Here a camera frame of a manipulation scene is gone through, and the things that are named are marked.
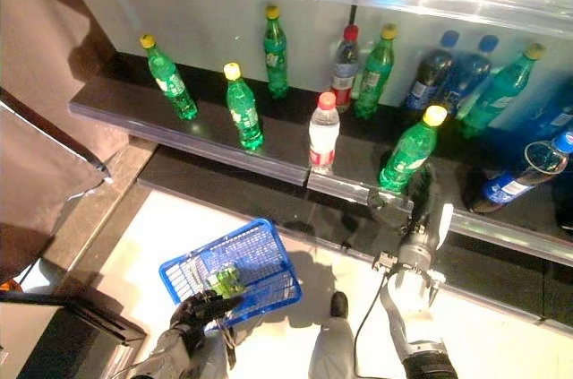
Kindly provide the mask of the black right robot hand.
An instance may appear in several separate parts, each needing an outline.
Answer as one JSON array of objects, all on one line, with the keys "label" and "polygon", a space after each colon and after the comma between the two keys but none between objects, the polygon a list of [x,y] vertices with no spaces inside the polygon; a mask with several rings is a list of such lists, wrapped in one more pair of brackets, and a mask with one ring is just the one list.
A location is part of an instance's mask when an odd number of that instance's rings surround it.
[{"label": "black right robot hand", "polygon": [[453,215],[453,205],[444,199],[439,175],[431,163],[424,164],[410,179],[405,194],[370,189],[367,206],[380,227],[373,247],[394,256],[408,246],[436,255]]}]

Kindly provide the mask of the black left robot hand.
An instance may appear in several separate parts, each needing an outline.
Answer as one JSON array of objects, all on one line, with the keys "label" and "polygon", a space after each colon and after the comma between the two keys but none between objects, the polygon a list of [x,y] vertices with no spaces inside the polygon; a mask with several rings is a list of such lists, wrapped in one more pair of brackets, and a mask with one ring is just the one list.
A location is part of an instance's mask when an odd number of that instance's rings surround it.
[{"label": "black left robot hand", "polygon": [[170,319],[170,328],[181,332],[185,348],[192,352],[203,341],[205,327],[223,319],[227,312],[241,305],[242,296],[224,298],[208,289],[181,302]]}]

